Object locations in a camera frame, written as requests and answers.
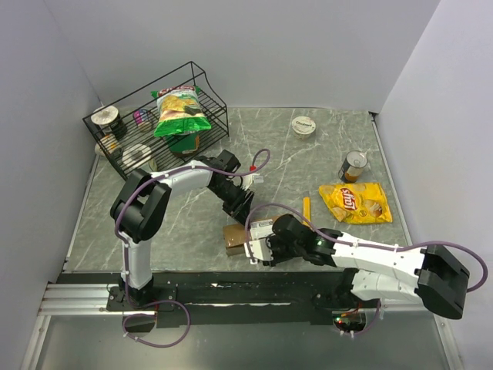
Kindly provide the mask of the brown cardboard express box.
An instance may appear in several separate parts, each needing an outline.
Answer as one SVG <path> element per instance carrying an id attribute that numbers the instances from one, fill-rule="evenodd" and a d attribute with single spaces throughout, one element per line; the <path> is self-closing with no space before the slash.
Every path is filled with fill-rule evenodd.
<path id="1" fill-rule="evenodd" d="M 267 237 L 272 232 L 273 223 L 278 218 L 279 216 L 274 216 L 251 221 L 249 229 L 260 228 L 260 231 L 254 231 L 253 235 L 247 235 L 245 227 L 242 224 L 231 224 L 223 227 L 226 255 L 230 257 L 245 254 L 245 252 L 248 251 L 245 247 L 246 239 L 249 238 L 250 241 L 253 241 Z"/>

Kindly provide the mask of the yellow utility knife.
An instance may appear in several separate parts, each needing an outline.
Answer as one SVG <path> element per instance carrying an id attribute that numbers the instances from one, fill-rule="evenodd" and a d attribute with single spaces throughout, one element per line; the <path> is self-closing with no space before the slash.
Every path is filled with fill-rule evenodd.
<path id="1" fill-rule="evenodd" d="M 308 225 L 311 219 L 311 201 L 309 196 L 303 198 L 303 216 L 304 224 Z"/>

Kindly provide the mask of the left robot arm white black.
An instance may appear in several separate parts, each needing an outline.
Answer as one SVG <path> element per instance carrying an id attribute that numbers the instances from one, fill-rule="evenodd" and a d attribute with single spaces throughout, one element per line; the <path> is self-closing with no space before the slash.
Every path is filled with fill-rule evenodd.
<path id="1" fill-rule="evenodd" d="M 206 188 L 223 201 L 223 211 L 244 225 L 254 193 L 247 177 L 257 167 L 238 173 L 240 162 L 229 151 L 217 157 L 200 156 L 184 166 L 162 172 L 134 170 L 114 201 L 110 216 L 122 241 L 123 267 L 120 288 L 136 310 L 147 308 L 156 294 L 150 268 L 151 241 L 165 218 L 169 201 L 181 193 Z"/>

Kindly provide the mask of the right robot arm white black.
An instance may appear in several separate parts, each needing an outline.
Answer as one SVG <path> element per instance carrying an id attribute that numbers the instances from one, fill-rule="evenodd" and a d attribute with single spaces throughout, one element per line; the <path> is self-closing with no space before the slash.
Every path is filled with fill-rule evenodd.
<path id="1" fill-rule="evenodd" d="M 338 230 L 312 230 L 290 214 L 274 221 L 266 244 L 273 261 L 301 257 L 349 270 L 351 281 L 337 287 L 337 300 L 345 307 L 379 299 L 420 303 L 444 318 L 463 316 L 469 272 L 443 245 L 406 250 L 372 244 Z"/>

